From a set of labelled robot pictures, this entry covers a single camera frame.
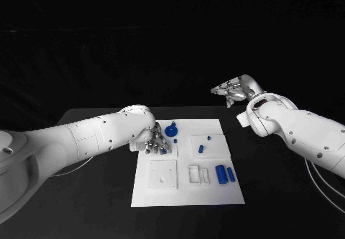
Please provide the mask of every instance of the robotic hand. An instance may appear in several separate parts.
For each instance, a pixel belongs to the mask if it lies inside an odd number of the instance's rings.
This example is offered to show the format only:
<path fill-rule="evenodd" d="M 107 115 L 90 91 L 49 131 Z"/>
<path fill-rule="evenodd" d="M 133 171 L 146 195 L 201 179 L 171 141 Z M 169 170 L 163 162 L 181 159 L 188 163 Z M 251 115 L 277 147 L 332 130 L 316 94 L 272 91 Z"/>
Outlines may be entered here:
<path fill-rule="evenodd" d="M 0 223 L 19 211 L 45 180 L 68 165 L 130 144 L 130 151 L 172 152 L 150 109 L 119 112 L 29 132 L 0 131 Z"/>
<path fill-rule="evenodd" d="M 227 106 L 247 99 L 247 110 L 237 119 L 256 134 L 277 134 L 290 150 L 345 178 L 345 126 L 316 113 L 299 110 L 283 96 L 263 91 L 256 80 L 243 75 L 211 89 L 227 97 Z"/>

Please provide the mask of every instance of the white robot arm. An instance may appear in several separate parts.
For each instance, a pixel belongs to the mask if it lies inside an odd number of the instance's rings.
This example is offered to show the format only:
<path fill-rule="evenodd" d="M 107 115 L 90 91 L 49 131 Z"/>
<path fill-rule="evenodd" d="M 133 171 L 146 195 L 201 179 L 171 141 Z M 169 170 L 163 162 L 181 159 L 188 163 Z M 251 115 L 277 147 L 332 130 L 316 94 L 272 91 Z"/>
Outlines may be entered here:
<path fill-rule="evenodd" d="M 119 112 L 31 132 L 0 131 L 0 223 L 26 204 L 45 180 L 68 165 L 130 144 L 162 154 L 169 145 L 150 109 Z"/>
<path fill-rule="evenodd" d="M 243 75 L 211 89 L 234 101 L 250 101 L 237 119 L 256 134 L 277 134 L 290 150 L 316 165 L 345 178 L 345 126 L 316 113 L 299 110 L 283 96 L 263 91 L 256 80 Z"/>

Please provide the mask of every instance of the table surface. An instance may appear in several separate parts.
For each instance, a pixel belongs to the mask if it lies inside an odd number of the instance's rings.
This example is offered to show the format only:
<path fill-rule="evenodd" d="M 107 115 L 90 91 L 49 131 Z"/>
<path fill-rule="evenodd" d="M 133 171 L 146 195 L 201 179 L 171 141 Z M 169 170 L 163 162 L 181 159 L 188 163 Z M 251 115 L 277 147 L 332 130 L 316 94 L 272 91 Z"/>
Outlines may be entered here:
<path fill-rule="evenodd" d="M 59 125 L 120 109 L 71 109 Z M 260 138 L 241 127 L 236 116 L 246 106 L 150 109 L 156 120 L 220 118 L 246 204 L 132 208 L 137 153 L 126 145 L 74 173 L 46 180 L 0 225 L 0 238 L 345 238 L 345 215 L 316 190 L 305 160 L 279 136 Z M 322 175 L 344 192 L 334 174 L 322 170 Z"/>

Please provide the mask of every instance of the cable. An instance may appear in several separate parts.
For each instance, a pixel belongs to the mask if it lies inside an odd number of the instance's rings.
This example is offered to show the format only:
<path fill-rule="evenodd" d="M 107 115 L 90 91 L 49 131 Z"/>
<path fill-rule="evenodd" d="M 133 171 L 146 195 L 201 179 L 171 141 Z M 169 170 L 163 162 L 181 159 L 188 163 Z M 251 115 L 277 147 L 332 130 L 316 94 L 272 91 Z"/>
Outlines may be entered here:
<path fill-rule="evenodd" d="M 315 167 L 315 163 L 312 163 L 312 165 L 314 165 L 315 171 L 316 171 L 316 173 L 318 173 L 318 176 L 321 177 L 321 179 L 322 179 L 322 181 L 325 182 L 325 184 L 328 185 L 328 187 L 345 198 L 345 195 L 341 194 L 340 191 L 338 191 L 338 190 L 328 184 L 328 182 L 325 181 L 325 179 L 324 179 L 324 177 L 321 176 L 321 173 L 319 173 L 319 171 L 318 171 L 318 169 L 316 169 L 316 167 Z"/>
<path fill-rule="evenodd" d="M 308 165 L 308 160 L 305 159 L 305 162 L 306 162 L 306 166 L 308 166 L 308 172 L 309 172 L 309 176 L 311 176 L 311 179 L 315 183 L 315 186 L 318 187 L 318 190 L 319 192 L 322 193 L 322 195 L 325 196 L 325 198 L 329 200 L 329 202 L 332 203 L 332 205 L 340 209 L 340 211 L 345 214 L 345 211 L 338 207 L 338 205 L 332 202 L 332 200 L 328 198 L 328 196 L 325 195 L 324 191 L 321 190 L 316 182 L 315 182 L 315 179 L 314 179 L 314 176 L 312 176 L 312 173 L 311 173 L 311 169 L 309 169 L 309 165 Z"/>
<path fill-rule="evenodd" d="M 70 171 L 70 172 L 67 172 L 67 173 L 62 173 L 62 174 L 55 174 L 55 175 L 52 175 L 51 177 L 58 177 L 58 176 L 62 176 L 62 175 L 67 175 L 67 174 L 70 174 L 70 173 L 72 173 L 75 170 L 78 170 L 87 163 L 88 163 L 88 161 L 78 167 L 78 168 L 75 168 L 72 171 Z"/>

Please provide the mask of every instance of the blue object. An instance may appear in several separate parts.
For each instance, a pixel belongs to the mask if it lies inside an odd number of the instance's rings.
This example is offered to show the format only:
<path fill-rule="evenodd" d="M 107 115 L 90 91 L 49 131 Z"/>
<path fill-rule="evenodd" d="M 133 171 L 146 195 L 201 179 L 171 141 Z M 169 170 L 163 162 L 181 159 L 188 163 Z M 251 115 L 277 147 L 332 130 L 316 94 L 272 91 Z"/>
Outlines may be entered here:
<path fill-rule="evenodd" d="M 225 172 L 225 168 L 224 168 L 223 165 L 218 165 L 215 167 L 215 172 L 217 172 L 217 177 L 218 177 L 220 184 L 228 183 L 227 172 Z"/>
<path fill-rule="evenodd" d="M 236 177 L 234 177 L 234 174 L 233 174 L 233 169 L 227 168 L 227 170 L 228 170 L 230 181 L 234 182 L 236 181 Z"/>
<path fill-rule="evenodd" d="M 204 145 L 199 146 L 199 153 L 204 152 Z"/>
<path fill-rule="evenodd" d="M 165 133 L 168 137 L 175 137 L 178 135 L 178 128 L 175 122 L 172 122 L 172 125 L 166 127 Z"/>

